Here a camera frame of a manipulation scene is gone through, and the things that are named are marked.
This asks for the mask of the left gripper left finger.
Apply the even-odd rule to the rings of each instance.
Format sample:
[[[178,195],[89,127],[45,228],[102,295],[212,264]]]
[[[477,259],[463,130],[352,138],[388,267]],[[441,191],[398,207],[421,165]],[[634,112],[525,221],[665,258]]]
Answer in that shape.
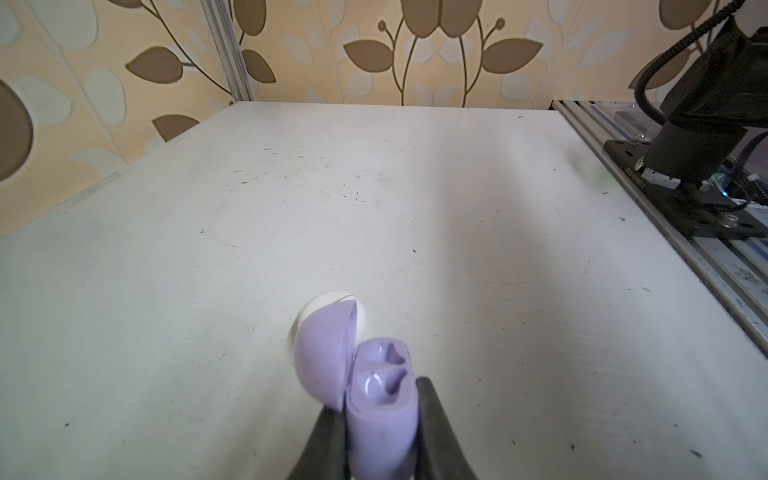
[[[349,480],[346,417],[328,407],[320,411],[288,480]]]

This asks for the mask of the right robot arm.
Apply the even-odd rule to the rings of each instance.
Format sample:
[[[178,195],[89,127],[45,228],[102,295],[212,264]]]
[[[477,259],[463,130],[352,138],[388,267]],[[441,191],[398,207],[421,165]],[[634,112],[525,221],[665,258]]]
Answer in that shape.
[[[708,179],[746,135],[767,127],[767,28],[746,35],[732,1],[654,58],[636,77],[635,103],[661,126],[644,155],[642,168],[680,180]],[[646,89],[667,63],[715,27],[714,42],[655,107]]]

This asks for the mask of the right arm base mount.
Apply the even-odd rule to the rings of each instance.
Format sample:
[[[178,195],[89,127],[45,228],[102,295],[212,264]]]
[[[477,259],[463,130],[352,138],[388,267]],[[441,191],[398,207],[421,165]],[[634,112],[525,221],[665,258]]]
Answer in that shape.
[[[609,158],[682,235],[721,240],[767,237],[766,223],[747,209],[738,210],[717,188],[690,191],[671,177],[647,170],[644,157],[649,149],[648,142],[608,140],[603,144]]]

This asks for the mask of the white earbud charging case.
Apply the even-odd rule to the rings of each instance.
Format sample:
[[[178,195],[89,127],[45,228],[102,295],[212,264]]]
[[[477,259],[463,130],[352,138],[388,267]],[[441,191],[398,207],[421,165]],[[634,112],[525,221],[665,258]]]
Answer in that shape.
[[[293,349],[295,346],[296,336],[301,324],[314,312],[324,308],[328,305],[341,303],[345,301],[354,301],[357,308],[357,320],[356,320],[356,343],[363,342],[366,336],[366,327],[368,324],[368,315],[357,296],[345,291],[330,291],[319,294],[309,300],[298,312],[288,335],[289,348]]]

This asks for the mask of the purple earbud charging case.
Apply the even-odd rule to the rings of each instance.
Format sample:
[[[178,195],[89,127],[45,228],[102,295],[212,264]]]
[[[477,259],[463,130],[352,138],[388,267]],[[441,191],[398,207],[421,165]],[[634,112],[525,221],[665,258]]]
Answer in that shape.
[[[418,392],[406,344],[356,343],[354,301],[328,305],[299,327],[294,367],[305,391],[346,417],[355,479],[409,479],[415,470]]]

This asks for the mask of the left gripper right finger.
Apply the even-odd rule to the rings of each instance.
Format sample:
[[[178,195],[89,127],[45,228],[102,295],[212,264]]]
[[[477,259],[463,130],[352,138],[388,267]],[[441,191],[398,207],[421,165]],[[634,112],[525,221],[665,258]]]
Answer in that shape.
[[[414,478],[477,479],[452,429],[433,382],[416,380],[419,396]]]

